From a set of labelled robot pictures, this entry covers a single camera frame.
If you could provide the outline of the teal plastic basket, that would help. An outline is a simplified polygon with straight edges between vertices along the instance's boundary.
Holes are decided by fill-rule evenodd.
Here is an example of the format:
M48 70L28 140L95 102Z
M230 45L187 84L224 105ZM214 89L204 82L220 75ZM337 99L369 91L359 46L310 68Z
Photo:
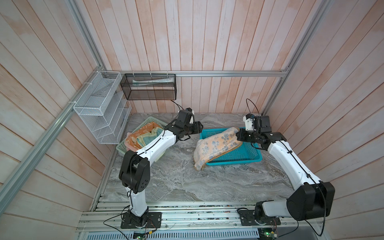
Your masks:
M211 162L208 166L248 164L261 162L263 159L261 151L255 149L250 143L243 143L239 148L222 155Z

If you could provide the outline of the orange paw print towel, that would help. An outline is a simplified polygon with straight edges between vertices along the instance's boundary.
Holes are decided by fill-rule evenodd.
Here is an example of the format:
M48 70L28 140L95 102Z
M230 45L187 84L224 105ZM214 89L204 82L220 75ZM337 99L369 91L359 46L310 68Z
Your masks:
M195 169L201 171L206 163L239 148L243 144L236 136L239 130L232 127L219 134L198 140L193 155Z

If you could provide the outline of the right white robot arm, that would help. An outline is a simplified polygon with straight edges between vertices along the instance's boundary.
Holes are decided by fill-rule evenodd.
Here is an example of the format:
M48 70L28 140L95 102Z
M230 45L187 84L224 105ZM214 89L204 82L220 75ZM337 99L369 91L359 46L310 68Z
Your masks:
M296 221L326 218L330 215L335 188L323 182L295 154L287 139L279 132L272 132L268 116L247 114L245 127L236 134L244 143L258 144L269 152L287 174L294 193L286 200L258 202L255 220L267 223L272 218L291 217Z

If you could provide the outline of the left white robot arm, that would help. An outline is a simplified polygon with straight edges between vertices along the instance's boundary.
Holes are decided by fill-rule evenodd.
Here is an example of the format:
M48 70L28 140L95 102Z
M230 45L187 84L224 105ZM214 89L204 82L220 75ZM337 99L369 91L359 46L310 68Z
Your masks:
M151 166L168 148L183 141L184 137L200 134L203 125L195 121L191 108L180 110L177 117L167 124L158 137L138 151L127 151L119 172L119 179L131 200L131 214L142 217L148 211L145 189L151 178Z

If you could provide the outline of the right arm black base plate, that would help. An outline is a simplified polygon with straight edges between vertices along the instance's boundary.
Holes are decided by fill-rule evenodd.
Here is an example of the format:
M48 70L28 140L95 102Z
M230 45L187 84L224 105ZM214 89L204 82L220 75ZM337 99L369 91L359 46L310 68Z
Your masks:
M255 210L248 210L246 208L237 209L242 226L278 226L281 225L279 218L262 217Z

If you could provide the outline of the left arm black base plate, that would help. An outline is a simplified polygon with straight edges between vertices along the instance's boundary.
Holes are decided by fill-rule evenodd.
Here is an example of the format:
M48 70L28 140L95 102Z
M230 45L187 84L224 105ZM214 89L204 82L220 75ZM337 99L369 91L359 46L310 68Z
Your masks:
M141 217L134 215L131 212L123 214L121 229L141 229L161 227L162 213L161 212L146 212Z

